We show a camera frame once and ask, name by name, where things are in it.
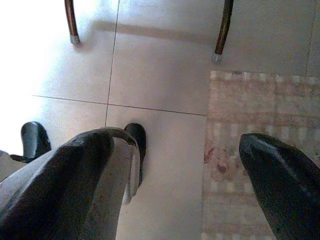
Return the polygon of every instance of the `black boot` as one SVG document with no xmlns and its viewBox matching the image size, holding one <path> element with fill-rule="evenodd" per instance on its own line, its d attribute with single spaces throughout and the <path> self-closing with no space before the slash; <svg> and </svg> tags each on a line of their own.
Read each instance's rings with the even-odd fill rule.
<svg viewBox="0 0 320 240">
<path fill-rule="evenodd" d="M 13 160 L 30 163 L 51 150 L 45 128 L 36 121 L 25 123 L 21 128 L 23 156 L 10 155 Z"/>
<path fill-rule="evenodd" d="M 138 123 L 129 123 L 124 130 L 131 134 L 132 137 L 136 140 L 139 152 L 140 152 L 140 175 L 139 175 L 139 186 L 143 180 L 143 163 L 146 156 L 146 145 L 147 145 L 147 136 L 146 131 L 143 126 Z"/>
</svg>

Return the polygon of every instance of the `metal chair leg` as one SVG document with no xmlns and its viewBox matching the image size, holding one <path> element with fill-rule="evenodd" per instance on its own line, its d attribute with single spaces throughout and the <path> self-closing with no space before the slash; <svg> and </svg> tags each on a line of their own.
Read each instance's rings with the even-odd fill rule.
<svg viewBox="0 0 320 240">
<path fill-rule="evenodd" d="M 224 0 L 220 33 L 219 33 L 218 40 L 216 42 L 215 51 L 212 54 L 212 61 L 214 63 L 220 62 L 222 59 L 222 52 L 224 50 L 228 32 L 229 32 L 233 6 L 234 6 L 234 0 Z"/>
<path fill-rule="evenodd" d="M 64 6 L 70 32 L 70 42 L 73 45 L 78 45 L 80 43 L 80 38 L 77 31 L 74 0 L 64 0 Z"/>
</svg>

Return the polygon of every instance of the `rug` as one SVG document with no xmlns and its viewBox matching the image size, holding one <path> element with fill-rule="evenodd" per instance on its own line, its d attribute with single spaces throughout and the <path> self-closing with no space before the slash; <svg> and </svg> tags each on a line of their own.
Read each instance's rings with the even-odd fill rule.
<svg viewBox="0 0 320 240">
<path fill-rule="evenodd" d="M 212 71 L 201 240 L 275 240 L 239 157 L 244 133 L 265 133 L 320 167 L 320 79 Z"/>
</svg>

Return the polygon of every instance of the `tile grout line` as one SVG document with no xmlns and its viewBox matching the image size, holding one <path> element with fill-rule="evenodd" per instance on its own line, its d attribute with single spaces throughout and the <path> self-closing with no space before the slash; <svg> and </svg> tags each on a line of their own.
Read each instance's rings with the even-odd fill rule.
<svg viewBox="0 0 320 240">
<path fill-rule="evenodd" d="M 111 90 L 112 69 L 113 69 L 113 66 L 114 66 L 114 56 L 115 56 L 115 48 L 116 48 L 116 36 L 117 36 L 117 28 L 118 28 L 119 7 L 120 7 L 120 0 L 118 0 L 118 8 L 116 10 L 116 20 L 115 20 L 115 29 L 114 29 L 111 70 L 110 70 L 110 78 L 109 78 L 108 99 L 107 99 L 107 102 L 106 102 L 107 105 L 106 105 L 105 121 L 104 121 L 104 126 L 105 127 L 107 126 L 107 116 L 108 116 L 108 106 L 109 106 L 109 98 L 110 98 L 110 90 Z"/>
<path fill-rule="evenodd" d="M 314 9 L 313 9 L 309 51 L 308 51 L 308 54 L 306 56 L 306 67 L 305 67 L 305 73 L 304 73 L 305 76 L 307 76 L 308 67 L 309 67 L 309 58 L 310 58 L 310 52 L 311 52 L 312 38 L 313 38 L 313 35 L 314 35 L 314 26 L 315 26 L 315 20 L 316 20 L 317 6 L 318 6 L 318 1 L 316 0 L 315 1 L 315 6 L 314 6 Z"/>
<path fill-rule="evenodd" d="M 140 106 L 120 105 L 120 104 L 107 104 L 107 103 L 103 103 L 103 102 L 74 100 L 74 99 L 53 97 L 53 96 L 32 95 L 32 97 L 45 98 L 45 99 L 56 99 L 56 100 L 63 100 L 63 101 L 72 101 L 72 102 L 77 102 L 77 103 L 102 104 L 102 105 L 107 105 L 107 106 L 110 105 L 110 106 L 115 106 L 115 107 L 124 107 L 124 108 L 131 108 L 131 109 L 142 109 L 142 110 L 151 110 L 151 111 L 159 111 L 159 112 L 174 113 L 174 114 L 186 114 L 186 115 L 207 117 L 206 114 L 199 114 L 199 113 L 172 111 L 172 110 L 164 110 L 164 109 L 148 108 L 148 107 L 140 107 Z"/>
<path fill-rule="evenodd" d="M 37 97 L 37 98 L 45 98 L 45 99 L 56 99 L 56 100 L 65 100 L 65 101 L 72 101 L 72 102 L 88 103 L 88 104 L 108 105 L 107 103 L 97 102 L 97 101 L 75 100 L 75 99 L 69 99 L 69 98 L 61 98 L 61 97 L 54 97 L 54 96 L 41 96 L 41 95 L 31 95 L 31 96 L 32 97 Z"/>
</svg>

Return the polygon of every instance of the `floor tile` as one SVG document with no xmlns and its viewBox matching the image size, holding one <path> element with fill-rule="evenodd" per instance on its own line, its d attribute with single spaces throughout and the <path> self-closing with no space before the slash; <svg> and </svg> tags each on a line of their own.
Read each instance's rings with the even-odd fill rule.
<svg viewBox="0 0 320 240">
<path fill-rule="evenodd" d="M 196 240 L 201 234 L 204 116 L 108 107 L 107 126 L 140 123 L 147 133 L 144 180 L 122 206 L 118 240 Z"/>
<path fill-rule="evenodd" d="M 212 69 L 305 75 L 314 7 L 315 0 L 235 1 L 222 62 Z"/>
<path fill-rule="evenodd" d="M 22 155 L 20 130 L 29 121 L 41 123 L 47 130 L 51 147 L 56 148 L 79 133 L 104 127 L 106 110 L 105 104 L 35 96 L 12 98 L 10 105 L 1 108 L 0 150 Z"/>
<path fill-rule="evenodd" d="M 205 4 L 120 2 L 109 103 L 206 114 L 212 11 Z"/>
<path fill-rule="evenodd" d="M 0 39 L 1 78 L 33 95 L 107 103 L 118 0 L 74 1 L 77 47 L 70 43 L 63 1 L 16 4 L 2 8 L 1 19 L 12 21 L 8 37 Z M 17 9 L 14 18 L 8 9 Z"/>
<path fill-rule="evenodd" d="M 320 0 L 315 8 L 307 75 L 320 77 Z"/>
</svg>

